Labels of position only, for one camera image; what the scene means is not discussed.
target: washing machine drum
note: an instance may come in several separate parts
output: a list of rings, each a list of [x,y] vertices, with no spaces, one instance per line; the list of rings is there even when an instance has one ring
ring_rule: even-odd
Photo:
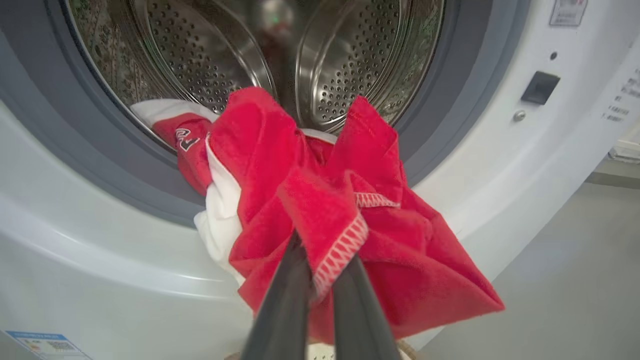
[[[192,224],[203,199],[129,111],[185,99],[221,113],[265,88],[300,127],[339,133],[364,95],[400,134],[410,183],[476,121],[528,0],[24,0],[0,14],[0,95],[50,151],[109,193]]]

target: blue and white sticker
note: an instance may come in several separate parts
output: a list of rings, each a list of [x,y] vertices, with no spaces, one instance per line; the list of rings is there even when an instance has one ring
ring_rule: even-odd
[[[60,334],[24,331],[5,331],[5,333],[43,360],[92,360]]]

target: front-loading washing machine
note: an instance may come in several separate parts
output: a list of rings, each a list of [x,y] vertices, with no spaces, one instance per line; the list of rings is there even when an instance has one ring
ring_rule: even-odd
[[[241,348],[252,315],[195,231],[204,199],[128,110],[145,99],[221,112],[259,85],[301,126],[336,133],[366,95],[397,129],[413,189],[494,279],[640,117],[639,17],[634,0],[6,3],[2,348]]]

